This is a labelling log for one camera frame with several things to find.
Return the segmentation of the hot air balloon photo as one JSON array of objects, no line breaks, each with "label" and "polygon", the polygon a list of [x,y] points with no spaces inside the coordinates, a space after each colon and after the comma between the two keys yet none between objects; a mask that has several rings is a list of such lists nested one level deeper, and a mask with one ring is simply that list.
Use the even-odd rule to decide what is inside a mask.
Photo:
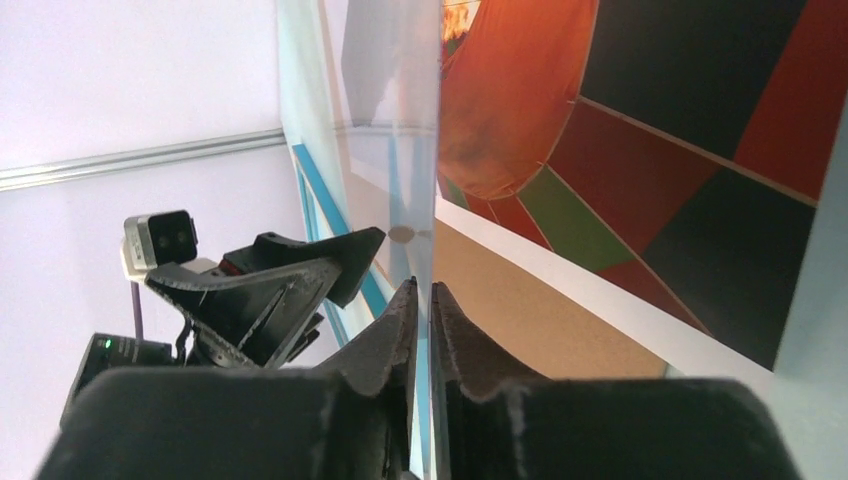
[{"label": "hot air balloon photo", "polygon": [[843,1],[447,1],[439,189],[675,370],[769,387],[847,93]]}]

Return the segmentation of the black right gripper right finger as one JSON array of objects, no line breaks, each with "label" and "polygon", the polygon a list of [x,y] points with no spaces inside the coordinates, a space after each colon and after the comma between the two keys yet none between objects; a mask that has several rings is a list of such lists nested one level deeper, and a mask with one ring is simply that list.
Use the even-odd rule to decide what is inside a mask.
[{"label": "black right gripper right finger", "polygon": [[551,379],[432,293],[437,465],[450,479],[796,479],[765,405],[724,379]]}]

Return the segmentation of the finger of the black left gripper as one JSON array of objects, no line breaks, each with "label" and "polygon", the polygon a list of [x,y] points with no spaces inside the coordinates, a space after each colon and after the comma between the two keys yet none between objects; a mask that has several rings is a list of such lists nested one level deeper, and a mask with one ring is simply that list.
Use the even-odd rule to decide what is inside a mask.
[{"label": "finger of the black left gripper", "polygon": [[254,241],[259,258],[273,267],[325,258],[340,267],[341,273],[326,298],[344,308],[358,294],[386,233],[368,227],[314,242],[301,242],[272,232]]},{"label": "finger of the black left gripper", "polygon": [[325,258],[240,276],[168,264],[149,272],[145,285],[190,323],[186,365],[278,369],[340,273]]}]

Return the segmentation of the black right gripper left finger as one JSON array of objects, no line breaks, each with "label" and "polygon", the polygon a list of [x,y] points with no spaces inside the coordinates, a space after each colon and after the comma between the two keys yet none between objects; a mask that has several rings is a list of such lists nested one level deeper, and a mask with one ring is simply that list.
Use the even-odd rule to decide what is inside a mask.
[{"label": "black right gripper left finger", "polygon": [[398,479],[417,285],[309,369],[117,368],[80,394],[41,479]]}]

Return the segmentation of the clear glass pane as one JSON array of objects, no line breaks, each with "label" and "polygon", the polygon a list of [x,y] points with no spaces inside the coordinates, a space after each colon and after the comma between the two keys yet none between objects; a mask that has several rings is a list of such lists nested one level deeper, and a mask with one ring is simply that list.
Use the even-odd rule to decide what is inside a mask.
[{"label": "clear glass pane", "polygon": [[429,321],[443,7],[439,1],[321,5],[347,218],[386,232],[374,263],[386,296],[417,280],[411,468],[435,479]]}]

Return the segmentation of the wooden picture frame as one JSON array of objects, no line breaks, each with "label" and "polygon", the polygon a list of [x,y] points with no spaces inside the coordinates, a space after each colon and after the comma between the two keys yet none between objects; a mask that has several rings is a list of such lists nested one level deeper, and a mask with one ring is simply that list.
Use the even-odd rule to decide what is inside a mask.
[{"label": "wooden picture frame", "polygon": [[[298,172],[298,183],[304,209],[307,238],[310,241],[351,233],[351,227],[338,207],[312,156],[303,144],[289,148]],[[380,314],[388,304],[381,290],[373,265],[369,266],[354,300],[346,307],[324,302],[325,312],[339,346],[344,346],[357,336]]]}]

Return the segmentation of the aluminium wall rail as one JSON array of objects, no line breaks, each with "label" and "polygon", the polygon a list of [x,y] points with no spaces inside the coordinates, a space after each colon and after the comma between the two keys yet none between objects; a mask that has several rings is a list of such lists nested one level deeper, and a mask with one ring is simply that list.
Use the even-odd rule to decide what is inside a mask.
[{"label": "aluminium wall rail", "polygon": [[282,129],[208,138],[1,171],[3,192],[282,146]]}]

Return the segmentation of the brown frame backing board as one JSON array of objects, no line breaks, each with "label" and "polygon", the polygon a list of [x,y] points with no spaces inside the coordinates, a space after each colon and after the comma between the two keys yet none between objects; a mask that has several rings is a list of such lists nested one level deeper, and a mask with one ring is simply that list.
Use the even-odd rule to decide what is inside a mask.
[{"label": "brown frame backing board", "polygon": [[493,251],[436,221],[434,278],[505,350],[551,378],[660,378],[665,361]]}]

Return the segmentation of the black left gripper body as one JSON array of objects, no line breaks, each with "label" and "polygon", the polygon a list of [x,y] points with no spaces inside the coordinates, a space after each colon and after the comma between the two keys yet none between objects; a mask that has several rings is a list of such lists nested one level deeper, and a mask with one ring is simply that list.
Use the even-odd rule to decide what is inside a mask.
[{"label": "black left gripper body", "polygon": [[173,343],[95,333],[84,351],[61,417],[81,391],[118,367],[277,369],[316,337],[325,298],[325,258],[312,245],[272,232],[224,254],[151,266],[126,263],[136,284],[184,318]]}]

